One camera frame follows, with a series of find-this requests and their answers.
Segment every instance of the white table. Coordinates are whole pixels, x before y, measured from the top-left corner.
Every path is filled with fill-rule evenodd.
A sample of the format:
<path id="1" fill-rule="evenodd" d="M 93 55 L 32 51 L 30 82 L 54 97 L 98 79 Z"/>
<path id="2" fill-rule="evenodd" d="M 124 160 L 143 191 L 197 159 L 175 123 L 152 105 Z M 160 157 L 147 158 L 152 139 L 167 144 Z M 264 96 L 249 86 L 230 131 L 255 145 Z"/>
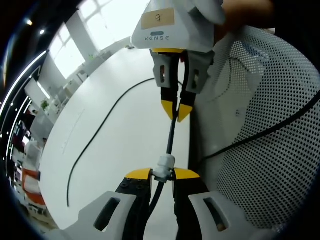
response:
<path id="1" fill-rule="evenodd" d="M 115 191 L 125 175 L 155 168 L 166 153 L 171 120 L 161 105 L 155 81 L 130 91 L 116 106 L 99 134 L 83 154 L 70 181 L 72 166 L 118 98 L 130 87 L 154 77 L 148 50 L 123 49 L 108 59 L 72 96 L 57 119 L 40 164 L 40 189 L 61 229 L 78 219 L 79 210 L 107 191 Z M 179 76 L 183 75 L 181 67 Z M 176 167 L 187 168 L 190 119 L 177 123 L 172 154 Z M 153 181 L 152 194 L 157 182 Z M 144 239 L 176 239 L 172 184 L 165 185 Z"/>

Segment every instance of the black wire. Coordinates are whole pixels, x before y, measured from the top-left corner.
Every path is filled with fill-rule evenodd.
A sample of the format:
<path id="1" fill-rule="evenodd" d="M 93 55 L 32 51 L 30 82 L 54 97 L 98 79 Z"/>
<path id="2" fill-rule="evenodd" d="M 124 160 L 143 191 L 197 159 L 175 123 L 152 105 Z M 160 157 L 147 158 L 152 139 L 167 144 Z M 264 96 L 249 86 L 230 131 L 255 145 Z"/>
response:
<path id="1" fill-rule="evenodd" d="M 117 106 L 117 104 L 120 102 L 120 100 L 128 93 L 130 92 L 132 89 L 138 87 L 141 84 L 144 84 L 146 82 L 149 82 L 151 80 L 155 80 L 154 78 L 150 78 L 147 80 L 144 80 L 132 87 L 130 87 L 127 91 L 125 91 L 124 94 L 122 94 L 122 96 L 115 102 L 115 104 L 113 105 L 113 107 L 111 108 L 111 110 L 109 111 L 108 115 L 105 117 L 105 119 L 103 120 L 102 124 L 100 125 L 100 127 L 98 128 L 98 130 L 96 131 L 96 133 L 94 134 L 94 136 L 91 138 L 91 140 L 89 141 L 89 143 L 85 146 L 85 148 L 82 150 L 80 156 L 77 158 L 77 160 L 74 162 L 71 172 L 69 174 L 69 179 L 68 179 L 68 185 L 66 188 L 66 205 L 68 206 L 68 208 L 70 207 L 70 203 L 69 203 L 69 188 L 70 188 L 70 181 L 71 181 L 71 176 L 75 170 L 76 165 L 78 164 L 80 158 L 82 157 L 82 155 L 85 153 L 85 151 L 88 149 L 88 147 L 90 146 L 90 144 L 92 143 L 92 141 L 95 139 L 95 137 L 98 135 L 99 131 L 101 130 L 101 128 L 103 127 L 103 125 L 105 124 L 105 122 L 107 121 L 107 119 L 109 118 L 109 116 L 111 115 L 111 113 L 113 112 L 113 110 L 115 109 L 115 107 Z"/>
<path id="2" fill-rule="evenodd" d="M 177 117 L 178 113 L 175 112 L 173 113 L 173 119 L 171 122 L 171 128 L 170 128 L 170 134 L 169 134 L 169 139 L 168 139 L 168 145 L 166 148 L 166 153 L 171 154 L 172 153 L 172 148 L 174 145 L 174 138 L 175 138 L 175 129 L 176 129 L 176 122 L 177 122 Z"/>
<path id="3" fill-rule="evenodd" d="M 174 112 L 173 113 L 173 119 L 172 119 L 172 122 L 171 122 L 171 127 L 170 127 L 168 145 L 167 145 L 167 148 L 166 148 L 166 153 L 167 154 L 171 154 L 172 153 L 172 148 L 173 148 L 173 145 L 174 145 L 174 138 L 175 138 L 175 129 L 176 129 L 177 117 L 178 117 L 178 113 Z M 159 198 L 161 196 L 162 190 L 164 189 L 164 185 L 165 184 L 160 181 L 158 183 L 158 186 L 156 187 L 155 194 L 153 196 L 153 199 L 152 199 L 152 202 L 151 202 L 150 208 L 149 208 L 149 218 L 152 215 L 152 213 L 154 212 L 154 210 L 155 210 L 155 208 L 156 208 L 156 206 L 158 204 L 158 201 L 159 201 Z"/>
<path id="4" fill-rule="evenodd" d="M 276 131 L 279 131 L 280 129 L 282 129 L 282 128 L 284 128 L 284 127 L 292 124 L 292 123 L 295 122 L 296 120 L 300 119 L 303 115 L 305 115 L 308 111 L 310 111 L 310 110 L 319 102 L 319 100 L 320 100 L 320 91 L 318 91 L 318 92 L 314 95 L 314 97 L 313 97 L 303 108 L 301 108 L 301 109 L 300 109 L 298 112 L 296 112 L 294 115 L 288 117 L 286 120 L 284 120 L 284 121 L 282 121 L 282 122 L 280 122 L 280 123 L 278 123 L 278 124 L 276 124 L 276 125 L 268 128 L 268 129 L 266 129 L 266 130 L 264 130 L 264 131 L 262 131 L 262 132 L 259 132 L 259 133 L 257 133 L 256 135 L 253 135 L 253 136 L 248 137 L 248 138 L 246 138 L 246 139 L 244 139 L 244 140 L 242 140 L 242 141 L 238 141 L 238 142 L 236 142 L 236 143 L 234 143 L 234 144 L 232 144 L 232 145 L 230 145 L 230 146 L 227 146 L 227 147 L 225 147 L 224 149 L 222 149 L 222 150 L 220 150 L 220 151 L 218 151 L 218 152 L 216 152 L 216 153 L 213 153 L 213 154 L 211 154 L 211 155 L 209 155 L 209 156 L 205 156 L 205 157 L 201 160 L 201 162 L 199 163 L 199 165 L 198 165 L 198 167 L 197 167 L 197 170 L 199 170 L 200 166 L 201 166 L 204 162 L 206 162 L 207 160 L 209 160 L 209 159 L 212 159 L 212 158 L 214 158 L 214 157 L 216 157 L 216 156 L 218 156 L 218 155 L 220 155 L 220 154 L 223 154 L 223 153 L 225 153 L 225 152 L 227 152 L 227 151 L 229 151 L 229 150 L 231 150 L 231 149 L 233 149 L 233 148 L 240 147 L 240 146 L 242 146 L 242 145 L 248 144 L 248 143 L 250 143 L 250 142 L 252 142 L 252 141 L 255 141 L 255 140 L 257 140 L 257 139 L 260 139 L 260 138 L 262 138 L 262 137 L 265 137 L 265 136 L 267 136 L 267 135 L 270 135 L 270 134 L 272 134 L 272 133 L 274 133 L 274 132 L 276 132 Z"/>
<path id="5" fill-rule="evenodd" d="M 152 199 L 152 202 L 150 204 L 150 208 L 149 208 L 149 218 L 151 217 L 152 213 L 154 212 L 157 204 L 158 204 L 158 201 L 159 201 L 159 198 L 161 196 L 161 193 L 162 193 L 162 190 L 164 189 L 164 183 L 163 182 L 159 182 L 158 183 L 158 186 L 156 187 L 156 190 L 155 190 L 155 194 L 153 196 L 153 199 Z"/>

